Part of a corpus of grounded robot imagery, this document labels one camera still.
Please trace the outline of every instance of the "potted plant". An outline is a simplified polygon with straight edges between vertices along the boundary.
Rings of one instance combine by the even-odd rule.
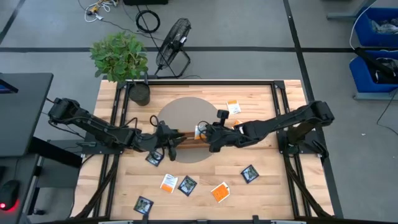
[[[150,101],[149,86],[134,81],[148,71],[148,59],[143,51],[146,51],[144,44],[134,35],[126,35],[125,32],[109,35],[104,40],[94,43],[90,49],[91,59],[98,68],[95,77],[107,74],[110,82],[118,83],[132,79],[134,85],[130,89],[129,97],[140,106],[145,106]]]

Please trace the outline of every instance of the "black plant pot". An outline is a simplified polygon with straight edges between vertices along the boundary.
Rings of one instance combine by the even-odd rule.
[[[150,102],[149,85],[145,83],[136,83],[130,87],[129,97],[140,106],[145,106]]]

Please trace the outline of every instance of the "black card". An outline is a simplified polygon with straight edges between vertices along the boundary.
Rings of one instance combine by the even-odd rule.
[[[150,162],[156,167],[159,166],[160,162],[162,162],[162,159],[162,155],[157,151],[150,152],[145,158],[146,161]]]
[[[257,177],[259,177],[259,173],[255,170],[253,165],[248,166],[246,169],[242,171],[241,174],[247,184],[252,182]]]
[[[153,201],[140,196],[138,197],[136,206],[134,206],[134,210],[143,215],[148,215],[153,204]]]
[[[186,196],[189,196],[196,186],[196,181],[189,176],[185,176],[178,189],[181,190]]]

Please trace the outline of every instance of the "computer monitor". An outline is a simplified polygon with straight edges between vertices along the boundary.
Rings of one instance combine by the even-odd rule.
[[[0,79],[0,94],[2,93],[17,93],[18,89],[8,84],[6,81]]]

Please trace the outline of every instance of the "circular gray mat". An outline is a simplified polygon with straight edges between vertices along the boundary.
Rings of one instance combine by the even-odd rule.
[[[206,100],[196,97],[184,97],[173,100],[160,111],[157,116],[159,121],[165,123],[172,129],[180,132],[194,132],[195,126],[200,121],[207,121],[210,124],[218,121],[217,109]],[[177,149],[178,162],[192,163],[199,162],[211,156],[209,148],[198,149]]]

